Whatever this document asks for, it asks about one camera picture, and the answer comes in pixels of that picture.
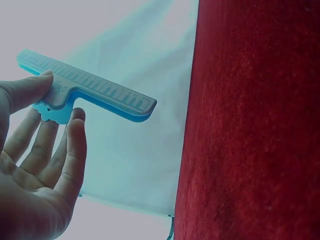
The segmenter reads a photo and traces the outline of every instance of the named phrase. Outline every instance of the clip jaw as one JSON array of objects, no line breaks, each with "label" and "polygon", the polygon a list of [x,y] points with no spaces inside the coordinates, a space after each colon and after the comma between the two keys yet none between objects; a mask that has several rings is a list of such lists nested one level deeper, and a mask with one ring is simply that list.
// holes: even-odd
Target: clip jaw
[{"label": "clip jaw", "polygon": [[29,50],[19,53],[17,61],[35,75],[53,71],[50,91],[33,105],[44,121],[67,124],[77,98],[136,123],[147,120],[157,104],[151,97]]}]

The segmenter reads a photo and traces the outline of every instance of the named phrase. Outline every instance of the red velvet fabric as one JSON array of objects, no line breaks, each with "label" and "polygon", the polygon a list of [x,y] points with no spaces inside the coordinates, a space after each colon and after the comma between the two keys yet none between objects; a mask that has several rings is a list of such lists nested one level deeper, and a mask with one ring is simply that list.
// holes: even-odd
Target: red velvet fabric
[{"label": "red velvet fabric", "polygon": [[320,240],[320,1],[199,0],[176,240]]}]

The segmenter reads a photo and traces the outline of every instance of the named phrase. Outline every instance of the white cloth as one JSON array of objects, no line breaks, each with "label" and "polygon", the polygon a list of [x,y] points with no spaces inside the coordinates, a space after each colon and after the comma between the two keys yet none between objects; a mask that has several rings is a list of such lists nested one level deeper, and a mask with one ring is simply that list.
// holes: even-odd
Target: white cloth
[{"label": "white cloth", "polygon": [[[22,20],[12,23],[7,30],[15,30],[4,38],[13,47],[2,49],[2,66],[15,64],[6,76],[27,76],[14,59],[27,48],[156,99],[153,114],[142,123],[82,99],[75,102],[86,112],[81,193],[99,202],[173,215],[199,0],[71,2],[54,1],[51,7],[43,1],[21,2],[16,12]],[[12,116],[9,134],[26,111]]]}]

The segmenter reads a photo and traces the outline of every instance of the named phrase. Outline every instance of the finger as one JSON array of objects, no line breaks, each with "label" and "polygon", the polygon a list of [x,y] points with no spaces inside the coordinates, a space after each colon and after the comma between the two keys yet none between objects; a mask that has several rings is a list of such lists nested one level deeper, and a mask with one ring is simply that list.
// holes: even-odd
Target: finger
[{"label": "finger", "polygon": [[54,80],[52,71],[17,81],[0,81],[0,93],[5,96],[7,112],[10,114],[42,99]]},{"label": "finger", "polygon": [[51,158],[59,125],[55,121],[42,121],[34,144],[20,168],[37,176]]},{"label": "finger", "polygon": [[9,116],[42,99],[53,83],[53,73],[17,81],[0,81],[0,151],[2,151],[9,129]]},{"label": "finger", "polygon": [[3,151],[15,162],[27,150],[35,131],[41,122],[41,115],[33,108],[4,144]]},{"label": "finger", "polygon": [[85,111],[81,108],[75,108],[72,112],[69,123],[66,125],[64,129],[64,133],[61,139],[61,142],[49,161],[48,165],[43,169],[43,171],[39,174],[39,181],[43,183],[48,188],[53,189],[61,176],[61,172],[63,166],[65,165],[65,160],[67,156],[67,139],[68,139],[68,129],[70,123],[74,119],[81,119],[83,121],[86,120]]},{"label": "finger", "polygon": [[75,119],[70,123],[67,137],[67,155],[61,176],[54,190],[60,193],[71,209],[74,209],[84,181],[87,157],[85,123]]}]

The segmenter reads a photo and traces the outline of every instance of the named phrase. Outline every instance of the hand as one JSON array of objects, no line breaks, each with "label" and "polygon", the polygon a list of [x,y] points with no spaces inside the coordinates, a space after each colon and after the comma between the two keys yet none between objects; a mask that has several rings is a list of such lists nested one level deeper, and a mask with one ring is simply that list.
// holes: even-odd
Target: hand
[{"label": "hand", "polygon": [[[0,238],[45,240],[70,223],[83,183],[87,143],[85,113],[76,108],[52,156],[58,124],[41,121],[31,109],[5,142],[10,114],[39,101],[50,89],[52,72],[18,81],[0,81]],[[20,167],[17,161],[39,126],[35,143]]]}]

